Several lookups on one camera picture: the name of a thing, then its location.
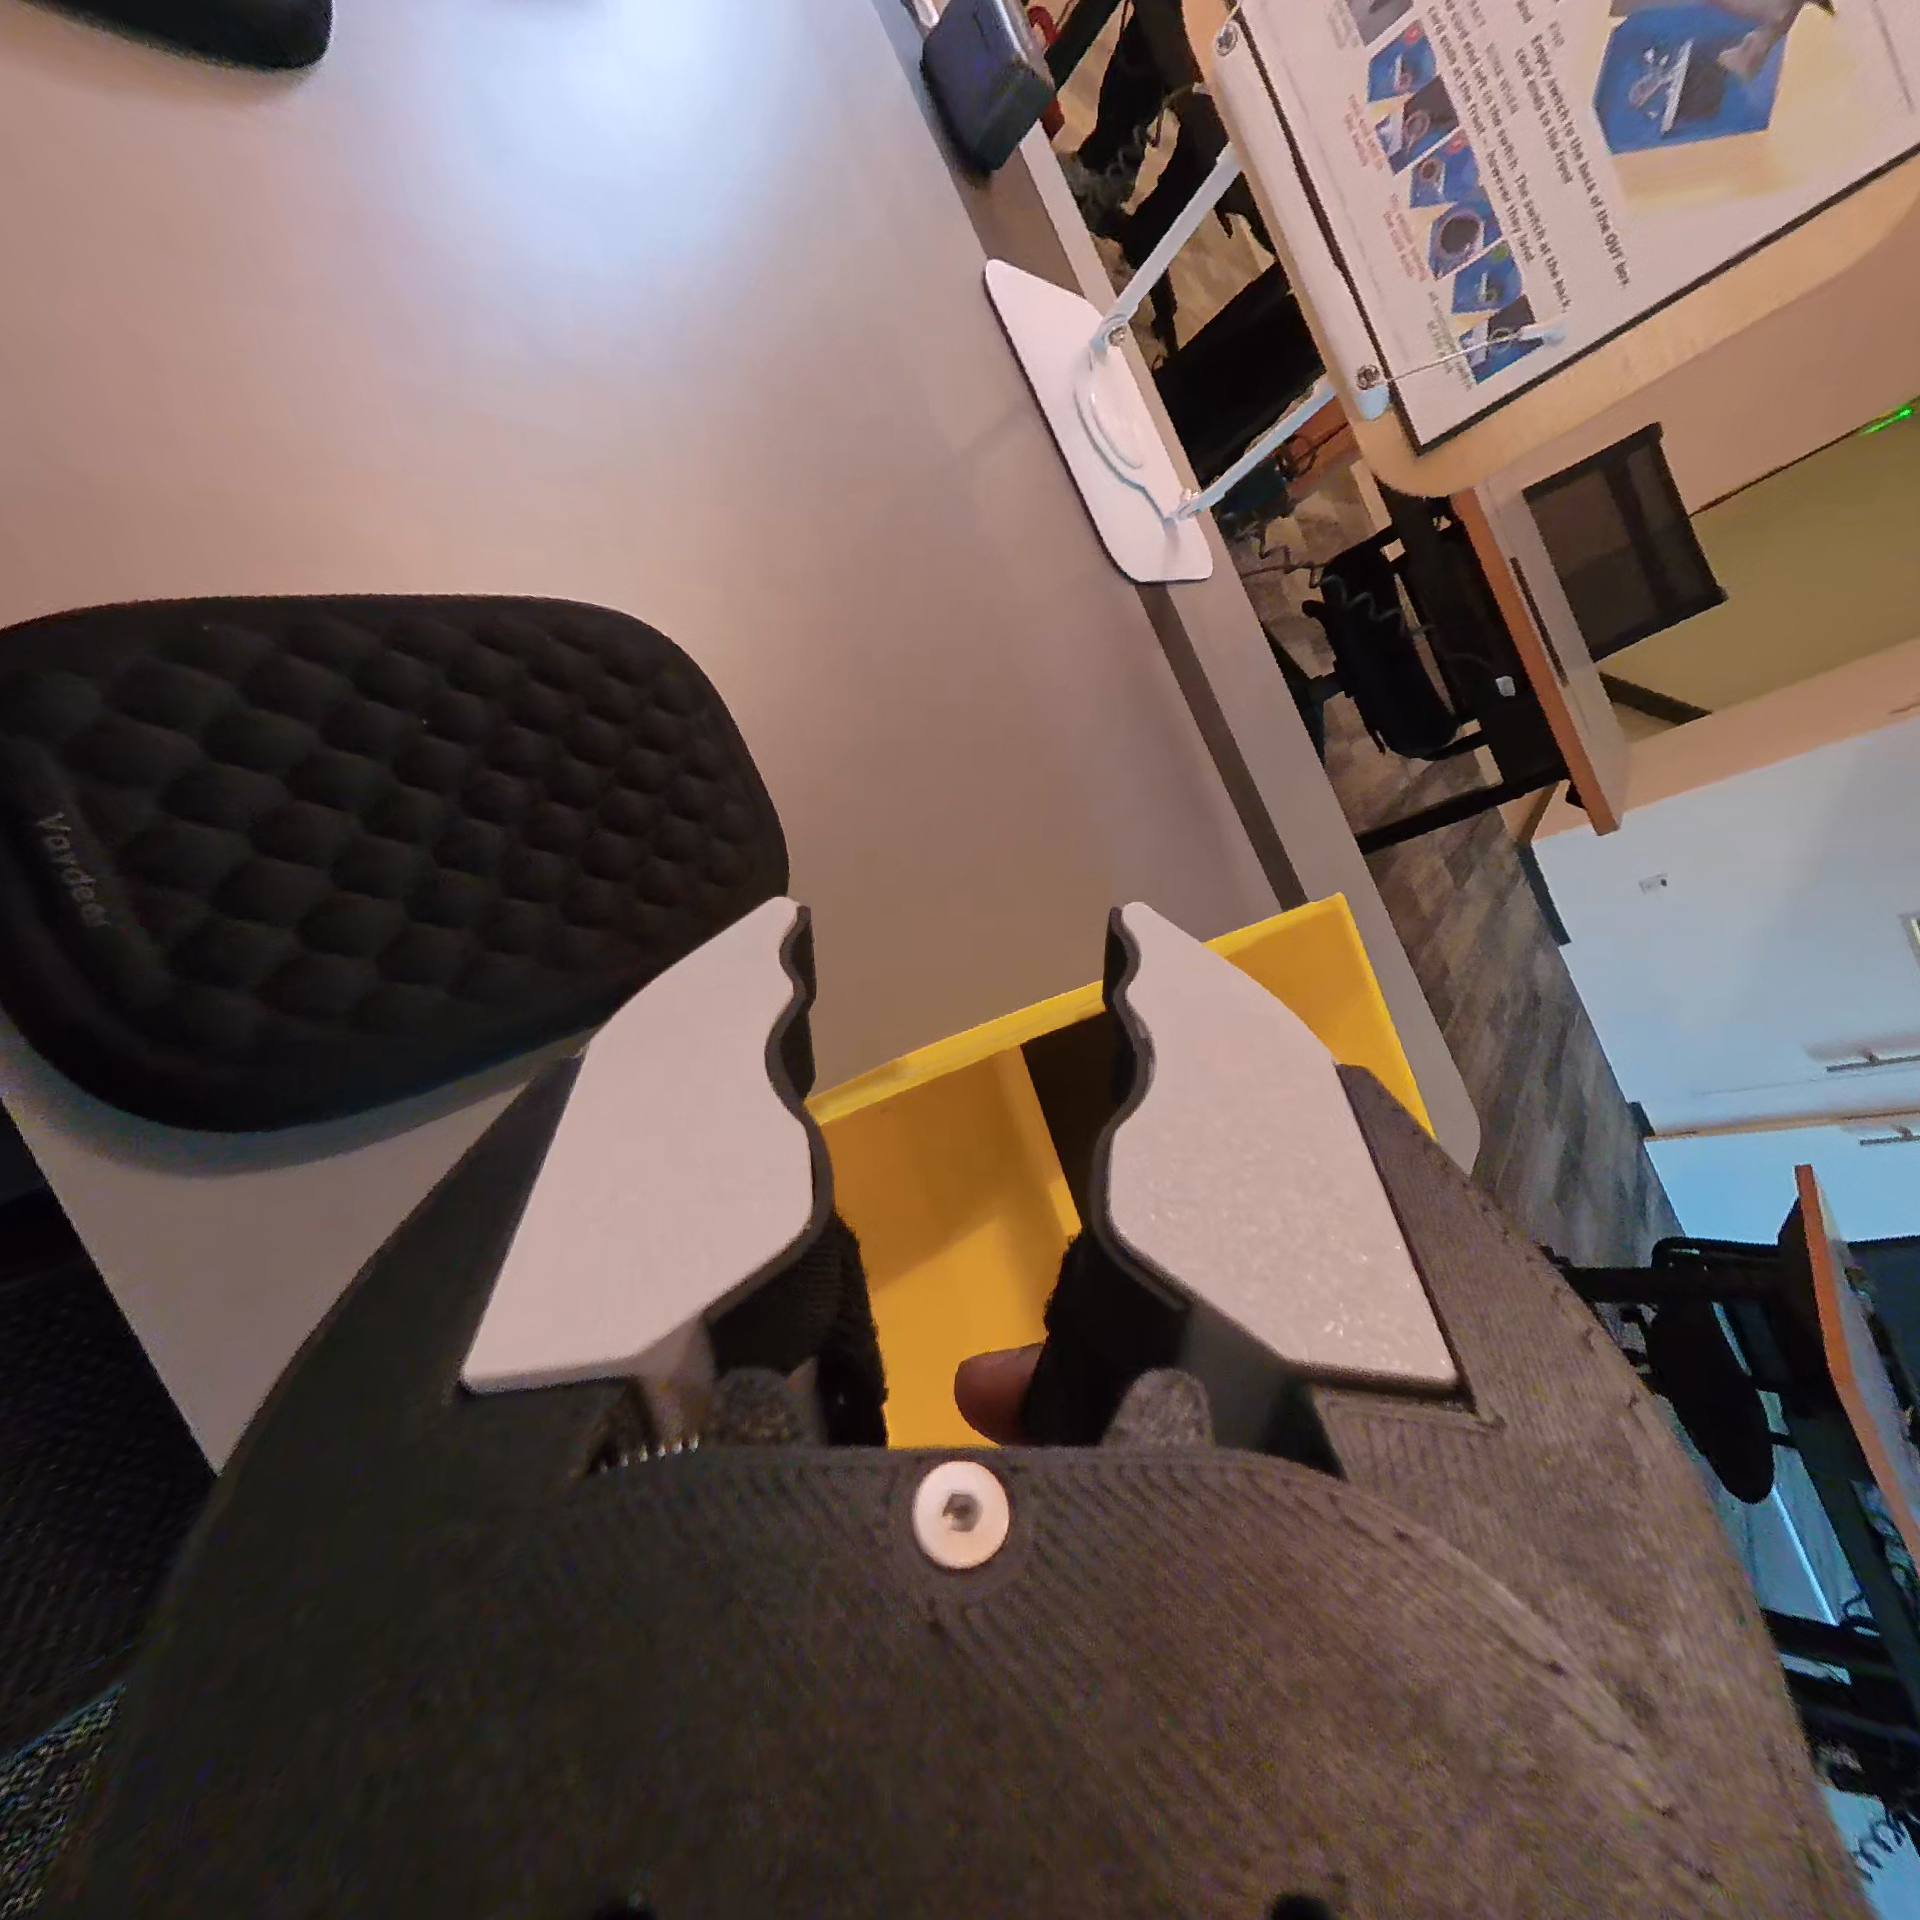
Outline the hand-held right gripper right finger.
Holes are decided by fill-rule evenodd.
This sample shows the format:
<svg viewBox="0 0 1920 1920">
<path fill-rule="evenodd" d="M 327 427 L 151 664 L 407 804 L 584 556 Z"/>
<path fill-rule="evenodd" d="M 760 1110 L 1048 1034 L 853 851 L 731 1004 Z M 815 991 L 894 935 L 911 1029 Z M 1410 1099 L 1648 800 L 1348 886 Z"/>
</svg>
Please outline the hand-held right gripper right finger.
<svg viewBox="0 0 1920 1920">
<path fill-rule="evenodd" d="M 1285 1380 L 1447 1397 L 1462 1375 L 1339 1061 L 1286 1001 L 1143 902 L 1110 916 L 1127 1086 L 1091 1233 L 1174 1301 L 1218 1399 Z"/>
</svg>

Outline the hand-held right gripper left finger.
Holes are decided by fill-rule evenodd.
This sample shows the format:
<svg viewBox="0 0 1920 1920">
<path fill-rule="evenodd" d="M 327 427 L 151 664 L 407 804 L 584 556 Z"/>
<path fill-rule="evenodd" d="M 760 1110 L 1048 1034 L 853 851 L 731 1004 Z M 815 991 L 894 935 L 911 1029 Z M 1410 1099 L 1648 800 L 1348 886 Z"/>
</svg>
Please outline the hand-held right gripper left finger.
<svg viewBox="0 0 1920 1920">
<path fill-rule="evenodd" d="M 589 1042 L 462 1361 L 466 1390 L 712 1391 L 711 1321 L 830 1212 L 824 1141 L 784 1054 L 812 1004 L 809 947 L 804 904 L 773 897 Z"/>
</svg>

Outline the yellow plastic bin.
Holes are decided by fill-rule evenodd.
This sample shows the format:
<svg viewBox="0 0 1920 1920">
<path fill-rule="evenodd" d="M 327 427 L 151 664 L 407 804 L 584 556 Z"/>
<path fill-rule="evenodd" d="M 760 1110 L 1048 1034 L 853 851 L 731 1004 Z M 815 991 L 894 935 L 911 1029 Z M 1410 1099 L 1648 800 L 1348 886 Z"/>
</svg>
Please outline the yellow plastic bin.
<svg viewBox="0 0 1920 1920">
<path fill-rule="evenodd" d="M 1044 1335 L 1082 1224 L 1020 1048 L 1101 1010 L 1093 980 L 810 1097 L 866 1270 L 894 1447 L 985 1447 L 954 1401 L 958 1365 Z"/>
</svg>

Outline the grey desk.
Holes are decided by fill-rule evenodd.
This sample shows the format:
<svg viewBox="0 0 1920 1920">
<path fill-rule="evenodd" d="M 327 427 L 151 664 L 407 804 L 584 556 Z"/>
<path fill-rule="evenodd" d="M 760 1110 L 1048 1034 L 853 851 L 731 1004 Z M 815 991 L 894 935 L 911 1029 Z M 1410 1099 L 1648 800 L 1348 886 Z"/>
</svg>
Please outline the grey desk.
<svg viewBox="0 0 1920 1920">
<path fill-rule="evenodd" d="M 1249 589 L 1136 586 L 987 262 L 1109 281 L 1043 136 L 967 184 L 905 3 L 334 3 L 297 72 L 4 3 L 4 629 L 199 598 L 626 611 L 732 712 L 821 1077 L 1344 900 L 1479 1124 Z M 216 1472 L 559 1044 L 269 1132 L 4 1110 Z"/>
</svg>

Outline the person's right hand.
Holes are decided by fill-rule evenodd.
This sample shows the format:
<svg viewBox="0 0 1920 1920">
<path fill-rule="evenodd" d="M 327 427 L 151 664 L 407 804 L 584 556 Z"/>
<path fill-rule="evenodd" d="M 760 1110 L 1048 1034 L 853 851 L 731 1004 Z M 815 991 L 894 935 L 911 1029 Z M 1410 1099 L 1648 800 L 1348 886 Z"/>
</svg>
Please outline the person's right hand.
<svg viewBox="0 0 1920 1920">
<path fill-rule="evenodd" d="M 1027 1399 L 1043 1344 L 967 1356 L 952 1380 L 957 1408 L 968 1427 L 994 1446 L 1030 1443 Z"/>
</svg>

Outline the black screen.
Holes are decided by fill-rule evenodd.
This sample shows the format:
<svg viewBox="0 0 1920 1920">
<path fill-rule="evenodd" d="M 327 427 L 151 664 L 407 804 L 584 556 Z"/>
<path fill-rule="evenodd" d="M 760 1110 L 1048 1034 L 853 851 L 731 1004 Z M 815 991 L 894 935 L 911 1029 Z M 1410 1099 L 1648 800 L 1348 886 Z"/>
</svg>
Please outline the black screen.
<svg viewBox="0 0 1920 1920">
<path fill-rule="evenodd" d="M 1595 662 L 1729 602 L 1661 422 L 1537 480 L 1522 497 Z"/>
</svg>

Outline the instruction poster board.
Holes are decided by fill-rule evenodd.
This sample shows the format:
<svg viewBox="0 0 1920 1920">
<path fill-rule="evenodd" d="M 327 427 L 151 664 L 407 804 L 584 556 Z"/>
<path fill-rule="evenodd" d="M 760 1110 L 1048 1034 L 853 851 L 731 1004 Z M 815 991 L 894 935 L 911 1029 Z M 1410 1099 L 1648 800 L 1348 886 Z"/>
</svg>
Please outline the instruction poster board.
<svg viewBox="0 0 1920 1920">
<path fill-rule="evenodd" d="M 1917 3 L 1190 3 L 1363 458 L 1452 493 L 1917 211 Z"/>
</svg>

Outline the grey power adapter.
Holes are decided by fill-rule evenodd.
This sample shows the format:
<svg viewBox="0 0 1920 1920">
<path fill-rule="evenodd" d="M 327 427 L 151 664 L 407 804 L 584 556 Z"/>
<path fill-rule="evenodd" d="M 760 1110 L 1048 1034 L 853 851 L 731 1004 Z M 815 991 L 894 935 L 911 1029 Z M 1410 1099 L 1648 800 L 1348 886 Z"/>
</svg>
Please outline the grey power adapter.
<svg viewBox="0 0 1920 1920">
<path fill-rule="evenodd" d="M 1001 172 L 1058 104 L 1047 46 L 1018 2 L 932 3 L 925 87 L 958 155 L 976 175 Z"/>
</svg>

